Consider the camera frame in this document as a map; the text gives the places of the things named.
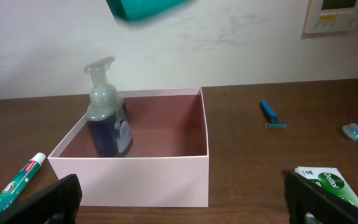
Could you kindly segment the green soap bar box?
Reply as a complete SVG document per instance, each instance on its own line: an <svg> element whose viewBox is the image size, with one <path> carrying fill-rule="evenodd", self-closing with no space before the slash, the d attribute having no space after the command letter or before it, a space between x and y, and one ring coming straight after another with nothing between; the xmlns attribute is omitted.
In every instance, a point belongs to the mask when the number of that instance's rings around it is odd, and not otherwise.
<svg viewBox="0 0 358 224"><path fill-rule="evenodd" d="M358 208L358 197L337 168L297 167L295 173Z"/></svg>

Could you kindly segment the blue disposable razor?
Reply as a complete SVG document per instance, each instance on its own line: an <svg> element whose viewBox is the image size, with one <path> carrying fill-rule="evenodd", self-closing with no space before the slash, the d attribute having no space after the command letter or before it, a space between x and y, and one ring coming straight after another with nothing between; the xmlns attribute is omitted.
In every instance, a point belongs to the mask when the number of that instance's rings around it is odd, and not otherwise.
<svg viewBox="0 0 358 224"><path fill-rule="evenodd" d="M288 123L282 123L279 121L276 113L272 109L272 107L265 101L261 100L260 105L262 109L266 112L268 115L268 122L265 124L266 128L287 128Z"/></svg>

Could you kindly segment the green toothpaste tube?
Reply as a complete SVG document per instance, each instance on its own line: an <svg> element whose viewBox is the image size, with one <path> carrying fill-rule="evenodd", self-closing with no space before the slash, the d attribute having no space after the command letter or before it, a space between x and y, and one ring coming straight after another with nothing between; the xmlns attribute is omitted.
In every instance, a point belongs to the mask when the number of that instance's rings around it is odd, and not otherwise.
<svg viewBox="0 0 358 224"><path fill-rule="evenodd" d="M4 190L0 193L0 212L12 206L12 204L25 190L29 182L38 173L45 158L46 155L44 153L36 153L36 155L27 162L27 164L4 188Z"/></svg>

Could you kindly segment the white wall control panel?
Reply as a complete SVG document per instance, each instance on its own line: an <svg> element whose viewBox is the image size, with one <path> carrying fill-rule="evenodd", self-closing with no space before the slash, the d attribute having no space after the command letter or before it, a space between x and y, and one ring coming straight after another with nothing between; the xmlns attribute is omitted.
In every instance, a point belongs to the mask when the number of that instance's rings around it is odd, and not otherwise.
<svg viewBox="0 0 358 224"><path fill-rule="evenodd" d="M321 34L356 30L358 0L309 0L303 32Z"/></svg>

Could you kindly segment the blue mouthwash bottle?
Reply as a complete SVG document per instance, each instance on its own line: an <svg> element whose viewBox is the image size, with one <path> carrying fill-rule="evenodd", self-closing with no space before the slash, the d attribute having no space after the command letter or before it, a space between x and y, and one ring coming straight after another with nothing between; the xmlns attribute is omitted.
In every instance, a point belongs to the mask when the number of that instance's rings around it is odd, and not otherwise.
<svg viewBox="0 0 358 224"><path fill-rule="evenodd" d="M189 0L106 0L112 14L124 21L142 21Z"/></svg>

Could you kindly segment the pink open cardboard box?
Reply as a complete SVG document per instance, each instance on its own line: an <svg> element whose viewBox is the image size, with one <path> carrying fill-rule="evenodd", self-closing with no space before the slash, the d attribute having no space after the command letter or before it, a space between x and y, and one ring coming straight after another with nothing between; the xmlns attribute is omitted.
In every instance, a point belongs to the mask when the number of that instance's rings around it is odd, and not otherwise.
<svg viewBox="0 0 358 224"><path fill-rule="evenodd" d="M76 174L83 206L207 207L208 128L201 88L125 91L133 144L99 157L86 118L48 156L59 179Z"/></svg>

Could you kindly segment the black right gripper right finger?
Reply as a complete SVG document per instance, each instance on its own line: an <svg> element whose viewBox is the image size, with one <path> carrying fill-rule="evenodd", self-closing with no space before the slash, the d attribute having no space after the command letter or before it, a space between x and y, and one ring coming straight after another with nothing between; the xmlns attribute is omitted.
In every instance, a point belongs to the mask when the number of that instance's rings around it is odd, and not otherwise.
<svg viewBox="0 0 358 224"><path fill-rule="evenodd" d="M290 223L303 223L305 215L311 213L322 223L358 224L356 206L300 174L287 172L284 188Z"/></svg>

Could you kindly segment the purple foam soap dispenser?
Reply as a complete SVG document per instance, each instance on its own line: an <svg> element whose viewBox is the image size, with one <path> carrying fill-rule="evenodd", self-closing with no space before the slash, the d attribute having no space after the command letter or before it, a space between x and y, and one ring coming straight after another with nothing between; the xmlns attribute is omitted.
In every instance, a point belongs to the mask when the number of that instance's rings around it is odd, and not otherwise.
<svg viewBox="0 0 358 224"><path fill-rule="evenodd" d="M125 98L106 75L113 61L108 56L84 67L93 82L86 119L99 157L125 157L133 143Z"/></svg>

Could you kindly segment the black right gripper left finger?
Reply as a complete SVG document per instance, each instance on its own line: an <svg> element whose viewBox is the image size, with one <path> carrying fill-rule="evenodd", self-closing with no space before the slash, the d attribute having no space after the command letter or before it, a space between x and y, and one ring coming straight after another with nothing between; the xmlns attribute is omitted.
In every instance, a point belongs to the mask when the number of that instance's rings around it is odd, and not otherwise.
<svg viewBox="0 0 358 224"><path fill-rule="evenodd" d="M0 224L75 224L82 199L77 175L70 174L0 212Z"/></svg>

